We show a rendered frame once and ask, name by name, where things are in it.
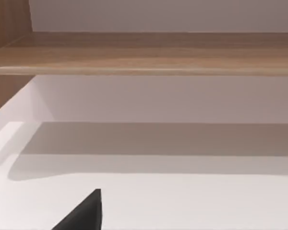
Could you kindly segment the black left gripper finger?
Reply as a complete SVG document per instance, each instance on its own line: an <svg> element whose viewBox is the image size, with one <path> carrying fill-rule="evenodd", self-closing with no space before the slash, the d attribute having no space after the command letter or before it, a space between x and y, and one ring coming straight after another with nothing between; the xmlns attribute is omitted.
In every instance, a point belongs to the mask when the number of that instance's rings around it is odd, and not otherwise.
<svg viewBox="0 0 288 230"><path fill-rule="evenodd" d="M95 189L52 230L102 230L101 189Z"/></svg>

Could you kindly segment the wooden open shelf unit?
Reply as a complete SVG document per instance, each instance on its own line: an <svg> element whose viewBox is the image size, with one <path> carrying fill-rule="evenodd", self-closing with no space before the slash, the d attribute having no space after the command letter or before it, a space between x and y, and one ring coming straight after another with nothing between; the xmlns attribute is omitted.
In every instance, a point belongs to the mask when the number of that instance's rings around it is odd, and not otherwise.
<svg viewBox="0 0 288 230"><path fill-rule="evenodd" d="M0 109L83 114L154 77L288 77L288 0L0 0Z"/></svg>

